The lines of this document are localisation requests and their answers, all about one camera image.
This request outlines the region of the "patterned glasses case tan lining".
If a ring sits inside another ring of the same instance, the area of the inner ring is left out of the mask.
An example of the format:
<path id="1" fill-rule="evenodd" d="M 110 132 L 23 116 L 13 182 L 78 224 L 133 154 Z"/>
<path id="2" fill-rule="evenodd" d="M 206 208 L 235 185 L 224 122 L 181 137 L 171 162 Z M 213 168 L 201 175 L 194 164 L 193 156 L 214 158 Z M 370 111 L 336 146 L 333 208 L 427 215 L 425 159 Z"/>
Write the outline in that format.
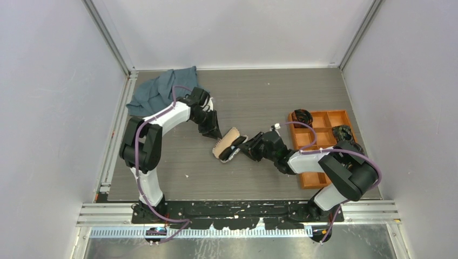
<path id="1" fill-rule="evenodd" d="M 240 135 L 240 132 L 237 128 L 235 127 L 232 127 L 224 136 L 222 139 L 220 139 L 216 145 L 214 146 L 214 148 L 212 149 L 212 154 L 214 155 L 214 157 L 216 159 L 218 159 L 220 162 L 222 163 L 227 163 L 229 161 L 231 161 L 233 159 L 233 157 L 235 155 L 237 155 L 239 153 L 239 150 L 236 152 L 235 155 L 231 156 L 231 160 L 229 161 L 221 161 L 218 156 L 220 155 L 220 153 L 226 148 L 228 147 L 237 137 L 241 136 Z"/>

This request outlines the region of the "black sunglasses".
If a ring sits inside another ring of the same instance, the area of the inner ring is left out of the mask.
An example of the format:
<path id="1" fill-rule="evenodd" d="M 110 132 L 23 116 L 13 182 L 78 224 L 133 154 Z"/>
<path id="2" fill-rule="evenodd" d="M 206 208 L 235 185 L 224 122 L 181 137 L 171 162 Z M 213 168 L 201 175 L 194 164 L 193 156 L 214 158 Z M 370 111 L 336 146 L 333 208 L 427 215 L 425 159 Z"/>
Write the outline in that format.
<path id="1" fill-rule="evenodd" d="M 235 155 L 239 150 L 238 146 L 247 141 L 246 135 L 237 137 L 228 147 L 226 147 L 218 156 L 218 158 L 225 162 L 231 160 L 231 156 Z"/>

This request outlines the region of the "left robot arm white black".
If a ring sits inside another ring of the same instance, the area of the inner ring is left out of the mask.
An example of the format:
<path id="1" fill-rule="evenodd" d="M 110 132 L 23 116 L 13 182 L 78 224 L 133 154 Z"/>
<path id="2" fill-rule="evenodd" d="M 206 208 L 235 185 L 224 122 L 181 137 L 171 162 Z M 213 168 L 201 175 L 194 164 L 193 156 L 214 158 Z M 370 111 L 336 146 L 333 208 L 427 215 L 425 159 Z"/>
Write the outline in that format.
<path id="1" fill-rule="evenodd" d="M 127 123 L 119 156 L 133 173 L 141 203 L 148 205 L 145 216 L 152 223 L 160 223 L 166 215 L 162 205 L 157 167 L 160 162 L 163 136 L 181 123 L 192 121 L 199 133 L 219 140 L 222 135 L 217 112 L 209 92 L 194 88 L 183 97 L 175 97 L 172 104 L 160 112 L 144 118 L 131 118 Z"/>

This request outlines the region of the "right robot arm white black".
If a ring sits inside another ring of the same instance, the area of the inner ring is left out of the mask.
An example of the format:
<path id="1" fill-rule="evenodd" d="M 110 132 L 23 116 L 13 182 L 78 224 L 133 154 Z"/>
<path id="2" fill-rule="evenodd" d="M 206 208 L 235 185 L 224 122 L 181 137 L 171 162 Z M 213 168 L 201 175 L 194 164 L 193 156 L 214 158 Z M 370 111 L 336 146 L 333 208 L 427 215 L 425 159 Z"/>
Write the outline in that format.
<path id="1" fill-rule="evenodd" d="M 233 143 L 254 161 L 267 159 L 283 174 L 324 173 L 331 183 L 320 189 L 306 204 L 314 221 L 323 221 L 335 206 L 359 201 L 381 181 L 378 166 L 347 141 L 314 151 L 288 148 L 276 131 L 260 132 L 254 138 Z"/>

